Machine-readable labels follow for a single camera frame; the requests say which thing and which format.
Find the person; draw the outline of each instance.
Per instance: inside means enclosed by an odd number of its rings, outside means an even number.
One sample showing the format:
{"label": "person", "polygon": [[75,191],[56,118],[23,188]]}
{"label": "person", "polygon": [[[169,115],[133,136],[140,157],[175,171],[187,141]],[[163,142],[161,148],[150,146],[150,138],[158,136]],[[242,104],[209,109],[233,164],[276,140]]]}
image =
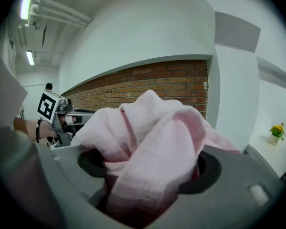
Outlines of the person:
{"label": "person", "polygon": [[52,91],[53,85],[52,83],[47,83],[46,84],[46,91]]}
{"label": "person", "polygon": [[[53,89],[52,83],[47,83],[46,84],[46,91],[52,91],[52,89]],[[49,143],[54,144],[53,136],[48,136],[47,140],[49,141]]]}

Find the ceiling light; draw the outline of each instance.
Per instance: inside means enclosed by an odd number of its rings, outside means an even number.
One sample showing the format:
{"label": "ceiling light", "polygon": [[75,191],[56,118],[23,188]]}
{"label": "ceiling light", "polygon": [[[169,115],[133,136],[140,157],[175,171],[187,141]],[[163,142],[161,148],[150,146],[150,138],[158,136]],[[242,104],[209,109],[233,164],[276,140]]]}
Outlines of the ceiling light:
{"label": "ceiling light", "polygon": [[29,17],[30,2],[31,0],[21,1],[20,18],[22,18],[23,20],[27,20]]}
{"label": "ceiling light", "polygon": [[29,60],[30,65],[34,65],[32,51],[27,51],[27,56],[28,56],[28,60]]}

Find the pink cloth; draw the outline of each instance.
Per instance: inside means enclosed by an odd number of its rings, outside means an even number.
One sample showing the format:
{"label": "pink cloth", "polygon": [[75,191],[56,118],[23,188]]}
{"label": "pink cloth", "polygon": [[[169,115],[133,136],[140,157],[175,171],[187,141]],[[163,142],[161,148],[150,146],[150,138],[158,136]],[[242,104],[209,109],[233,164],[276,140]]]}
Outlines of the pink cloth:
{"label": "pink cloth", "polygon": [[104,157],[107,213],[120,220],[134,211],[159,215],[167,209],[179,185],[191,179],[205,143],[236,150],[196,109],[152,90],[119,109],[100,109],[77,137]]}

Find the white pipe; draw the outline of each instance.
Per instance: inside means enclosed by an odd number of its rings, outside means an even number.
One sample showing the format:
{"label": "white pipe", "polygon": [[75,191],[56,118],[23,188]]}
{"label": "white pipe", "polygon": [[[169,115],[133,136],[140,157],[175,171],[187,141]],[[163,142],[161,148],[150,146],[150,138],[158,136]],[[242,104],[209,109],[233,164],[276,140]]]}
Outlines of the white pipe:
{"label": "white pipe", "polygon": [[58,19],[58,18],[55,18],[55,17],[52,17],[52,16],[48,16],[48,15],[43,15],[43,14],[38,14],[38,13],[33,13],[33,12],[30,12],[29,15],[37,16],[37,17],[43,17],[43,18],[47,18],[47,19],[51,19],[51,20],[55,20],[55,21],[64,22],[66,24],[75,25],[75,26],[78,26],[78,27],[81,27],[81,28],[85,28],[85,26],[79,25],[79,24],[77,24],[75,22],[66,21],[66,20],[63,20],[63,19]]}
{"label": "white pipe", "polygon": [[33,4],[31,6],[30,12],[37,13],[38,12],[38,4]]}
{"label": "white pipe", "polygon": [[54,9],[50,9],[50,8],[47,8],[47,7],[44,7],[44,6],[42,6],[42,7],[40,8],[40,10],[45,11],[45,12],[49,12],[49,13],[54,13],[54,14],[57,14],[57,15],[60,15],[60,16],[63,16],[63,17],[65,17],[65,18],[68,18],[68,19],[70,19],[70,20],[72,20],[72,21],[75,21],[75,22],[77,22],[77,23],[79,23],[79,24],[81,24],[81,25],[83,25],[83,26],[87,26],[87,25],[88,25],[87,23],[82,22],[80,19],[77,19],[77,18],[75,18],[75,17],[73,17],[73,16],[71,16],[71,15],[69,15],[69,14],[67,14],[67,13],[64,13],[64,12],[59,12],[59,11],[56,11],[56,10],[54,10]]}
{"label": "white pipe", "polygon": [[54,2],[52,0],[43,0],[43,2],[48,4],[48,5],[52,5],[54,7],[60,8],[62,10],[65,10],[65,11],[67,11],[67,12],[69,12],[69,13],[77,16],[77,17],[82,18],[83,20],[87,21],[88,23],[91,22],[91,18],[89,18],[87,15],[84,15],[84,14],[82,14],[82,13],[80,13],[80,12],[78,12],[78,11],[72,9],[72,8],[69,8],[68,6],[62,5],[62,4],[60,4],[58,2]]}

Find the white wall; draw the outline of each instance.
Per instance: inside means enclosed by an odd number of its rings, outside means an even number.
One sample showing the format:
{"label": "white wall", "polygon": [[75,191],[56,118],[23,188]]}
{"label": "white wall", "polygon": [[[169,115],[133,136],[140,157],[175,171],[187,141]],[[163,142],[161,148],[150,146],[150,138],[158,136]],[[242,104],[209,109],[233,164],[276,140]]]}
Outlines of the white wall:
{"label": "white wall", "polygon": [[0,26],[0,57],[9,72],[15,77],[16,46],[14,44],[13,49],[11,48],[6,21],[3,21]]}
{"label": "white wall", "polygon": [[211,51],[195,38],[189,8],[189,0],[111,1],[65,53],[59,69],[60,92],[136,62],[189,55],[207,59]]}
{"label": "white wall", "polygon": [[259,76],[251,52],[215,45],[220,73],[220,105],[216,131],[243,151],[258,112]]}
{"label": "white wall", "polygon": [[255,131],[267,134],[271,126],[280,125],[282,122],[284,122],[286,132],[286,88],[260,80],[259,109]]}
{"label": "white wall", "polygon": [[261,28],[256,56],[286,72],[286,23],[271,0],[241,0],[254,16],[252,22]]}
{"label": "white wall", "polygon": [[213,52],[215,39],[215,11],[206,0],[189,0],[190,18],[195,25],[194,38]]}
{"label": "white wall", "polygon": [[216,128],[219,104],[220,104],[220,73],[219,64],[215,46],[213,48],[213,56],[208,61],[208,105],[206,109],[206,120],[213,129]]}
{"label": "white wall", "polygon": [[[258,26],[261,29],[261,33],[259,36],[259,40],[257,43],[256,51],[254,56],[258,57],[260,61],[265,62],[263,64],[264,67],[269,67],[269,70],[272,71],[272,76],[268,77],[267,81],[259,81],[261,90],[260,90],[260,98],[258,99],[258,104],[256,104],[256,92],[259,92],[258,89],[255,91],[252,91],[253,96],[250,99],[248,96],[248,100],[252,102],[254,99],[254,104],[258,106],[258,113],[257,113],[257,120],[256,124],[254,126],[254,130],[256,132],[267,132],[272,124],[279,124],[283,120],[286,124],[286,24],[284,22],[284,19],[281,17],[277,9],[273,6],[271,0],[206,0],[211,7],[214,9],[214,11],[226,13],[232,16],[239,17],[243,20],[246,20],[256,26]],[[219,51],[217,51],[218,58],[225,57],[227,55],[220,55]],[[256,60],[252,59],[252,63],[256,65]],[[228,108],[228,106],[225,106],[222,102],[222,99],[225,98],[223,94],[230,94],[229,90],[224,90],[223,85],[227,83],[227,78],[222,78],[222,76],[229,76],[229,73],[227,75],[222,74],[222,69],[225,68],[226,65],[219,62],[219,71],[220,71],[220,79],[219,77],[215,77],[216,81],[220,80],[220,104],[219,104],[219,114],[218,119],[216,122],[216,130],[221,131],[225,133],[225,135],[228,135],[229,130],[232,131],[232,133],[235,131],[235,129],[228,129],[225,128],[225,120],[229,117],[224,117],[222,115],[221,110]],[[277,73],[280,73],[280,77],[283,76],[285,80],[285,88],[281,87],[283,84],[277,85],[273,83],[277,83],[278,79],[276,77]],[[256,71],[256,67],[254,68],[254,74],[255,78],[258,76],[258,71]],[[214,122],[214,118],[216,118],[216,115],[211,112],[211,110],[214,110],[216,108],[216,105],[214,103],[218,103],[218,90],[216,88],[212,88],[211,80],[214,81],[214,76],[216,74],[212,74],[212,68],[210,71],[210,77],[209,83],[209,105],[207,110],[207,119],[212,120]],[[280,105],[281,111],[277,111],[277,108],[274,107],[274,104]],[[230,117],[233,116],[233,112],[235,112],[237,108],[234,107],[231,108]],[[239,125],[242,124],[242,121],[240,119],[236,119],[235,121],[239,121]],[[252,123],[254,123],[254,119],[250,118],[251,123],[247,123],[248,126],[252,126]]]}
{"label": "white wall", "polygon": [[30,72],[17,72],[17,80],[28,92],[23,101],[24,117],[28,120],[37,120],[39,118],[37,108],[45,85],[52,83],[52,90],[59,92],[58,70],[56,68],[32,68]]}

